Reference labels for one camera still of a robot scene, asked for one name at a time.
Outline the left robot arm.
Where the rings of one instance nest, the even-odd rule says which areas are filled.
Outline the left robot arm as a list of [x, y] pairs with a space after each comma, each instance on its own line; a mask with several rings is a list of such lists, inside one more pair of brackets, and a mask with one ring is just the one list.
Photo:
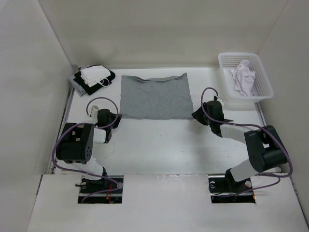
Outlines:
[[107, 176], [107, 171], [92, 155], [93, 144], [109, 143], [112, 130], [118, 127], [122, 115], [94, 106], [90, 110], [90, 117], [96, 123], [79, 125], [66, 134], [56, 148], [56, 158], [85, 172], [84, 188], [93, 188], [102, 193], [107, 190], [111, 181], [103, 177]]

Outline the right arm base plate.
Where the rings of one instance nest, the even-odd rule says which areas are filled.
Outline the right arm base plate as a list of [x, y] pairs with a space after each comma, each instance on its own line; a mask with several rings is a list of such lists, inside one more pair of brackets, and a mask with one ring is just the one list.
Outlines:
[[209, 192], [212, 203], [255, 203], [253, 189], [250, 178], [240, 182], [229, 184], [224, 175], [211, 175], [209, 180]]

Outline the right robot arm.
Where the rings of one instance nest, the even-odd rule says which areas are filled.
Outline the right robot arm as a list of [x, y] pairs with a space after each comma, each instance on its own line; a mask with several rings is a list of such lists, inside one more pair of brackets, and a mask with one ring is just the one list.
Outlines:
[[225, 118], [222, 104], [218, 100], [202, 103], [192, 113], [192, 117], [202, 125], [209, 126], [211, 132], [218, 137], [233, 139], [246, 145], [247, 160], [228, 169], [224, 177], [209, 179], [212, 194], [236, 195], [251, 192], [252, 176], [267, 176], [267, 170], [288, 163], [288, 154], [273, 126], [234, 123]]

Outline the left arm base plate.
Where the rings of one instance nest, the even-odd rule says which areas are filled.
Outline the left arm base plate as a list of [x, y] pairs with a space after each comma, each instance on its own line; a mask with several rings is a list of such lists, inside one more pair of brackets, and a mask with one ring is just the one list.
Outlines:
[[79, 204], [119, 204], [122, 203], [123, 189], [118, 189], [113, 181], [106, 179], [88, 180], [82, 178], [79, 188]]

